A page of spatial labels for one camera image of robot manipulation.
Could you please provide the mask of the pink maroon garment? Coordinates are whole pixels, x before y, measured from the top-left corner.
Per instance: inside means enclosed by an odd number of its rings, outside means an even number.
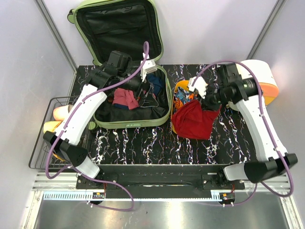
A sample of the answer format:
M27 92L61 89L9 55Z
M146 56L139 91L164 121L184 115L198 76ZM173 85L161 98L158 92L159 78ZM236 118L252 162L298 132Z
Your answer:
M114 100L112 103L115 107L124 110L133 110L139 107L138 101L134 98L133 91L117 88L114 91Z

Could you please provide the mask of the navy blue garment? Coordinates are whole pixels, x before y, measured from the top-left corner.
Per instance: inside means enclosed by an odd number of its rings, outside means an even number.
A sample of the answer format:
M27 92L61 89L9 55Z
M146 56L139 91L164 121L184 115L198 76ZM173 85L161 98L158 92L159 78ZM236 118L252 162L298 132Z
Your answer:
M164 88L164 83L162 82L161 78L155 74L148 74L146 78L150 83L153 84L153 94L157 96Z

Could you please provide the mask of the red garment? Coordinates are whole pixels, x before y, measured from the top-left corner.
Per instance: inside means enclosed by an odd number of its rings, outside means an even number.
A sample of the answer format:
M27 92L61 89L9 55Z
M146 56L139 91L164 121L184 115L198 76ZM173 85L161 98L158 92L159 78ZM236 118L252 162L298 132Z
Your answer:
M220 111L203 110L199 101L193 100L175 112L171 121L176 134L183 138L208 140Z

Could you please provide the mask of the colourful patterned shorts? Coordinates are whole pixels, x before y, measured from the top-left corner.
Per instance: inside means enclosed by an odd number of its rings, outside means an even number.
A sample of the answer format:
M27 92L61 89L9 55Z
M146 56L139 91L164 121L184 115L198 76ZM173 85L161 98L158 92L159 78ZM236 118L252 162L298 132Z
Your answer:
M173 107L174 110L179 110L182 108L186 103L191 102L192 100L197 99L197 95L189 92L182 87L178 87L177 91L174 93L173 97Z

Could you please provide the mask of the orange plastic basket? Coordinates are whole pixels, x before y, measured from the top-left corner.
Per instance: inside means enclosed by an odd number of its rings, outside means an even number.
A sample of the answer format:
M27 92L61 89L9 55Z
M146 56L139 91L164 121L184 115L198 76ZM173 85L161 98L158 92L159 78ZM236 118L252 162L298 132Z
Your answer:
M183 138L208 140L218 111L202 108L199 96L188 90L188 80L179 81L172 101L172 130Z

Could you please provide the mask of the green hard-shell suitcase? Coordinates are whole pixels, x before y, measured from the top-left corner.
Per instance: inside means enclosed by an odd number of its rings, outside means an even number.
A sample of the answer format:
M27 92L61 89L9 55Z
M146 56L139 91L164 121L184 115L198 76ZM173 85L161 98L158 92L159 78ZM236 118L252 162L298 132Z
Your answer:
M108 61L112 51L119 51L131 56L134 72L143 60L145 42L149 44L150 60L156 62L163 55L157 11L151 0L86 0L70 10L67 19L85 41L95 68ZM151 74L164 83L161 92L155 96L153 84L146 78L148 92L136 99L139 107L124 110L106 101L93 115L98 126L106 129L152 127L167 121L172 92L164 68L156 66L157 71Z

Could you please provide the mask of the white orange drawer cabinet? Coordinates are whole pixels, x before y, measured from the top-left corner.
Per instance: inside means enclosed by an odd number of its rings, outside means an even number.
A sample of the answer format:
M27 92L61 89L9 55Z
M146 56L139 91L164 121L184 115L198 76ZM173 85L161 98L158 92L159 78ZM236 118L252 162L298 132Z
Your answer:
M260 89L263 96L262 103L268 106L279 94L270 66L261 60L245 60L242 64L242 66L237 63L226 65L226 82L235 89L228 105L238 111L236 103L258 95Z

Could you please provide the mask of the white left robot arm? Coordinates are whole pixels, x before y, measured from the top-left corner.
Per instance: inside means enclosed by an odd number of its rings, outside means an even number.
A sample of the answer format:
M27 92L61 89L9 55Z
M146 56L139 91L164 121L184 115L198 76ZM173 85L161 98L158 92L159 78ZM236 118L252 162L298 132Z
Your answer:
M81 135L100 105L116 88L134 92L135 99L142 98L148 90L144 88L148 68L155 67L155 62L149 57L149 44L144 43L143 60L140 66L131 71L131 56L112 51L108 61L97 67L88 77L81 95L64 120L53 131L43 135L50 152L46 166L52 156L67 162L65 168L72 167L77 173L86 177L86 183L93 189L99 188L103 177L99 175L99 167L92 162L88 151L78 145Z

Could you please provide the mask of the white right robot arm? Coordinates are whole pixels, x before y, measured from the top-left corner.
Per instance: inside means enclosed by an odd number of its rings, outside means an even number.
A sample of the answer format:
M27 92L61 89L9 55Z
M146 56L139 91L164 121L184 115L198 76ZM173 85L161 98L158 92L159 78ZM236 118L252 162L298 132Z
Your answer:
M287 174L293 184L290 168L297 164L296 154L288 153L279 139L266 106L279 94L270 66L260 60L219 61L217 73L221 85L208 91L208 84L199 77L199 94L209 105L227 104L241 113L248 127L256 160L233 164L216 177L218 187L229 188L235 180L264 184L265 180Z

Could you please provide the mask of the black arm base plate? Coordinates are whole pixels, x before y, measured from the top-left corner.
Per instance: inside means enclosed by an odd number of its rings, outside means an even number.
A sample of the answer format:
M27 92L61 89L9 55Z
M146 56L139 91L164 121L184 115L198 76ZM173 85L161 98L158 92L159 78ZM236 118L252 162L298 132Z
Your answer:
M240 181L219 186L217 173L223 165L102 165L98 179L116 182L124 187L184 186L205 190L244 190Z

